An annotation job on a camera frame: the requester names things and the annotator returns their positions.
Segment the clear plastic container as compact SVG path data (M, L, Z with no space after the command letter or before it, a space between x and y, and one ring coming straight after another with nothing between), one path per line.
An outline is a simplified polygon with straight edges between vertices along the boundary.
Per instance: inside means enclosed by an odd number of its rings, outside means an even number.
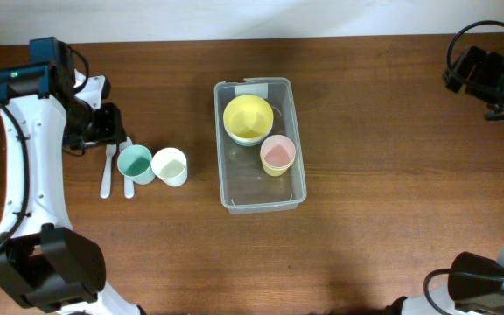
M261 146L242 146L226 132L222 114L240 95L257 95L274 112L273 135L288 137L296 146L296 158L285 173L270 176L262 167ZM247 78L217 83L213 88L220 200L231 214L291 210L306 199L298 119L291 83L284 77Z

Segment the pink plastic cup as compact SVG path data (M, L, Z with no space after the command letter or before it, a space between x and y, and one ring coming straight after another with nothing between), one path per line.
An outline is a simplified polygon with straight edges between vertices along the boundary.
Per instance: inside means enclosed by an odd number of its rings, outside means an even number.
M283 135L267 137L260 149L261 160L269 167L283 169L292 165L297 154L294 142Z

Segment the white plastic fork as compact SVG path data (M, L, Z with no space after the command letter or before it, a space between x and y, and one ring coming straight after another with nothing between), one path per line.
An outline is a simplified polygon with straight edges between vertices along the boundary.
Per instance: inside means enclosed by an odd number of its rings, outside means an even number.
M111 180L112 180L112 162L117 152L116 144L108 144L106 146L106 160L101 180L100 197L106 199L111 193Z

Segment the green plastic cup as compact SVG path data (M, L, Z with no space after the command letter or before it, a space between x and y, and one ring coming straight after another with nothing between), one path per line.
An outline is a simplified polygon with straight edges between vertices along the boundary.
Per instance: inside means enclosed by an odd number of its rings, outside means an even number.
M118 159L119 172L139 185L148 185L156 177L151 169L152 155L146 147L134 144L124 149Z

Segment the white plastic cup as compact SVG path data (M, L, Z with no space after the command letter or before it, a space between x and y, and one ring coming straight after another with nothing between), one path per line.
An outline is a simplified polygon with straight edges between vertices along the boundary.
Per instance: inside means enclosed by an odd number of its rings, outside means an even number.
M151 160L151 169L171 187L182 186L188 178L186 155L182 150L173 147L159 150Z

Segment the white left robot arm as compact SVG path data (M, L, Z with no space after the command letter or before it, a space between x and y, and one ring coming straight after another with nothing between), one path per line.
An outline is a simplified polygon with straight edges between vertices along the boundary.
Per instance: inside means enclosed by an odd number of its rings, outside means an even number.
M54 37L29 44L26 65L0 71L6 192L0 288L20 307L58 314L139 314L108 283L101 248L68 216L62 155L127 138L105 76L79 72L81 55Z

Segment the yellow plastic bowl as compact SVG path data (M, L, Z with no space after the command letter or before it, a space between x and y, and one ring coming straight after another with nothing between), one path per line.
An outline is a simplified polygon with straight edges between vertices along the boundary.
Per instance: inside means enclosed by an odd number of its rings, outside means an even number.
M240 137L258 137L272 129L274 113L267 101L254 94L243 94L231 100L223 111L223 126Z

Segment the white plastic spoon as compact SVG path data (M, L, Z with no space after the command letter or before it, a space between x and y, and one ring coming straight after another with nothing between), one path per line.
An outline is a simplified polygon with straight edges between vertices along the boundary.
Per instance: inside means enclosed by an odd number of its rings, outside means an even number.
M123 152L125 149L129 148L132 145L131 139L127 136L126 141L119 144L119 151ZM123 191L124 196L127 199L132 199L135 196L135 187L134 183L130 178L125 177L123 180Z

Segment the yellow plastic cup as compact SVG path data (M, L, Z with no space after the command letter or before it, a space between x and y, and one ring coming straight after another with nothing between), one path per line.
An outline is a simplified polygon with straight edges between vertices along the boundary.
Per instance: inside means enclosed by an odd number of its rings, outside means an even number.
M262 160L262 168L264 171L271 177L279 177L282 176L287 170L292 166L294 163L293 160L291 160L288 164L284 166L274 166L272 164L269 164L267 161L264 159Z

